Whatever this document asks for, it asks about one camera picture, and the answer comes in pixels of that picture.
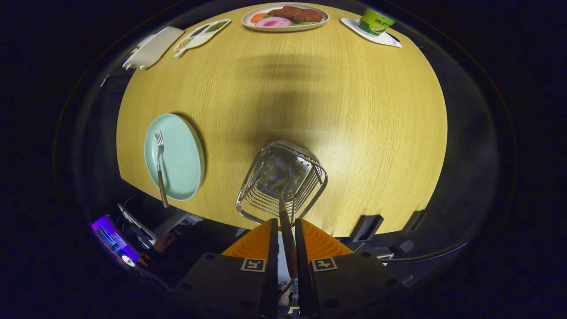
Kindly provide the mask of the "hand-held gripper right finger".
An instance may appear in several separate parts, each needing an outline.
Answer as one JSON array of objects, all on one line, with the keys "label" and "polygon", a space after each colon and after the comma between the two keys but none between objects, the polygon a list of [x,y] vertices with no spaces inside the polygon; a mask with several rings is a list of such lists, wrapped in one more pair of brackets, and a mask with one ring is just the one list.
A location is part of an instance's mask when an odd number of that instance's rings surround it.
[{"label": "hand-held gripper right finger", "polygon": [[314,224],[295,221],[302,319],[377,319],[406,288],[371,252],[353,252]]}]

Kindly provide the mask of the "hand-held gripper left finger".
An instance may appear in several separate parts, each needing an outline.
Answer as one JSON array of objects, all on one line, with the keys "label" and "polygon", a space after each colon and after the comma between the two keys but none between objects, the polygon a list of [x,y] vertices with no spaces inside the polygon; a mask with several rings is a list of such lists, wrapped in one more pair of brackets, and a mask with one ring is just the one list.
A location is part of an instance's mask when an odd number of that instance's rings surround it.
[{"label": "hand-held gripper left finger", "polygon": [[278,220],[272,218],[223,253],[202,255],[175,296],[200,319],[275,319],[278,252]]}]

